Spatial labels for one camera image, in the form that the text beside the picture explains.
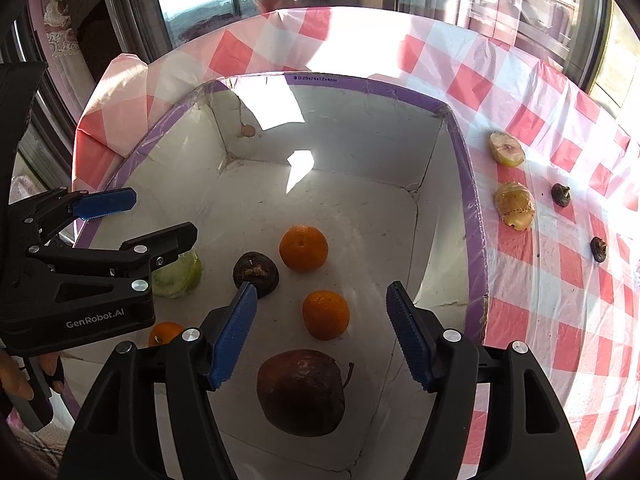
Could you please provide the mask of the left hand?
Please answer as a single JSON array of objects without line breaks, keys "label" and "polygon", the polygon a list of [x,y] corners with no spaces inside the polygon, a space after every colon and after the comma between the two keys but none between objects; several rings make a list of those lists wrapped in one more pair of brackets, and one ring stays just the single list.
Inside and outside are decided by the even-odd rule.
[{"label": "left hand", "polygon": [[[43,374],[50,377],[50,388],[56,393],[64,390],[64,374],[58,374],[61,368],[60,355],[58,352],[44,354],[38,358]],[[30,401],[34,397],[34,390],[29,385],[26,376],[20,370],[17,362],[4,350],[1,351],[0,364],[1,388],[12,396]]]}]

